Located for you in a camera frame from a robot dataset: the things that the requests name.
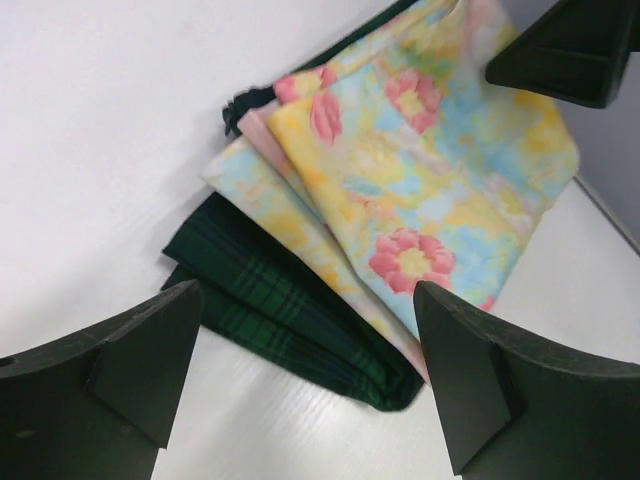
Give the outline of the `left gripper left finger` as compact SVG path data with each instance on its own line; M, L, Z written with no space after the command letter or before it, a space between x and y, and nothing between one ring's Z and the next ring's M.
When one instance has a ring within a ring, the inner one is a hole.
M4 479L149 479L167 447L203 293L181 282L1 360Z

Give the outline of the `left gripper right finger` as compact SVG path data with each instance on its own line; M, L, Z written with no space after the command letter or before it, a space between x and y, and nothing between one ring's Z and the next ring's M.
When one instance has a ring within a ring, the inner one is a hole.
M635 479L639 368L582 352L422 281L420 343L453 473Z

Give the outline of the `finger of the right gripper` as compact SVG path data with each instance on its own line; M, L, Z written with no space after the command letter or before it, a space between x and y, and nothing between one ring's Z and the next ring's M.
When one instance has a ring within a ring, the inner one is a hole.
M604 109L638 50L637 0L559 1L488 63L485 79Z

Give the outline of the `green plaid skirt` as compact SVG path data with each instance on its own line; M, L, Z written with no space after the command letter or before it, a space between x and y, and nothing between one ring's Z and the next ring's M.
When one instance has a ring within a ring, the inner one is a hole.
M300 378L383 412L428 379L416 338L351 270L268 128L272 87L223 112L232 142L209 196L165 247L167 280L201 283L203 325Z

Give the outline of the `pastel floral skirt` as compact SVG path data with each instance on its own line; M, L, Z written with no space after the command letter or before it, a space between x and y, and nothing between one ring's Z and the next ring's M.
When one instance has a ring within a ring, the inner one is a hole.
M203 173L420 374L416 285L491 309L579 167L551 99L485 80L513 36L496 1L421 1L276 84L274 157L243 136Z

